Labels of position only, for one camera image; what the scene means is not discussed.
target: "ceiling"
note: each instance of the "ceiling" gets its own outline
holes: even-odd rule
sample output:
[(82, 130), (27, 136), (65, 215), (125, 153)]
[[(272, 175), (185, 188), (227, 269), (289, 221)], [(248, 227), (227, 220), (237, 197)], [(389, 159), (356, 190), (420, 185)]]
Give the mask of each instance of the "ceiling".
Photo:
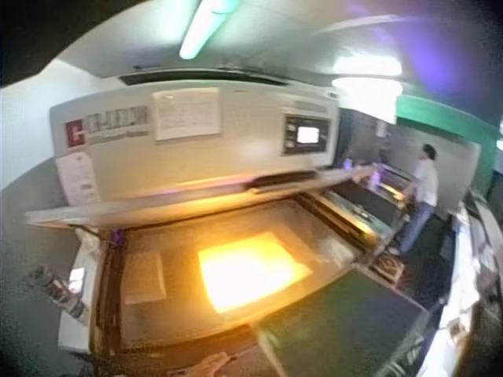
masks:
[[(199, 1), (150, 0), (127, 9), (136, 2), (106, 9), (104, 15), (126, 10), (103, 23), (95, 15), (86, 25), (98, 26), (60, 58), (99, 77), (239, 68), (328, 86), (338, 56), (371, 53), (397, 57), (415, 94), (493, 124), (503, 113), (499, 13), (480, 1), (240, 0), (193, 60), (178, 51)], [(89, 20), (81, 12), (82, 22)]]

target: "white wall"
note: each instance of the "white wall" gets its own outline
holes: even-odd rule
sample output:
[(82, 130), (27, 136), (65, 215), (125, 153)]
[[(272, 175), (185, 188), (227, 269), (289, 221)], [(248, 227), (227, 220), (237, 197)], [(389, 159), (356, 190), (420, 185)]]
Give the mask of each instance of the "white wall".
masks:
[(62, 60), (40, 74), (0, 90), (2, 101), (1, 189), (53, 156), (49, 109), (123, 84), (99, 79)]
[(413, 173), (422, 145), (431, 144), (436, 148), (440, 209), (437, 214), (456, 211), (473, 182), (479, 163), (480, 145), (460, 137), (444, 137), (402, 125), (392, 125), (388, 129), (389, 163), (393, 167)]

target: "light fixture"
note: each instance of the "light fixture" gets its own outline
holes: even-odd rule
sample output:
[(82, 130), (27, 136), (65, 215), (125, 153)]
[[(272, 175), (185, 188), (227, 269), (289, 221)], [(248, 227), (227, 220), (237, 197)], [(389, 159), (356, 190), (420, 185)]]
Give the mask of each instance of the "light fixture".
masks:
[(182, 59), (193, 59), (218, 27), (237, 8), (239, 0), (203, 0), (197, 8), (180, 49)]
[(402, 74), (402, 65), (394, 57), (358, 54), (351, 57), (338, 57), (334, 73), (337, 75), (399, 76)]
[(338, 90), (397, 97), (402, 94), (402, 84), (392, 79), (370, 77), (341, 77), (332, 81)]
[(217, 313), (257, 302), (311, 274), (271, 232), (204, 249), (199, 261)]

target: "fluorescent ceiling light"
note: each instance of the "fluorescent ceiling light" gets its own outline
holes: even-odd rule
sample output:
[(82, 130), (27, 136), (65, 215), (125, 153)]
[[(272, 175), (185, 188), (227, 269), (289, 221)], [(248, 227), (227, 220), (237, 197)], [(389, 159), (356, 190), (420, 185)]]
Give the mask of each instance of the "fluorescent ceiling light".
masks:
[(354, 55), (337, 58), (334, 72), (337, 75), (399, 76), (402, 74), (402, 65), (394, 57)]
[(367, 93), (376, 96), (397, 97), (402, 94), (402, 84), (390, 79), (375, 79), (369, 77), (341, 77), (332, 81), (338, 90)]
[(227, 15), (237, 8), (239, 0), (203, 0), (183, 40), (182, 59), (193, 59), (216, 32)]

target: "bright orange light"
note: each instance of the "bright orange light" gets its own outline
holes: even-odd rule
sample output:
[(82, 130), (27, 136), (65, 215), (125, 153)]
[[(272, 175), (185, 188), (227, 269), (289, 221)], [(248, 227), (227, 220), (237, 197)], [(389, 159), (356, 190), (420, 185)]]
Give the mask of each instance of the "bright orange light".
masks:
[(393, 196), (395, 197), (395, 199), (397, 199), (397, 200), (402, 200), (403, 199), (403, 194), (400, 191), (395, 190), (391, 186), (385, 185), (384, 183), (382, 183), (381, 187), (383, 189), (389, 191), (391, 194), (393, 194)]
[(270, 232), (199, 252), (204, 284), (218, 313), (271, 295), (311, 273)]

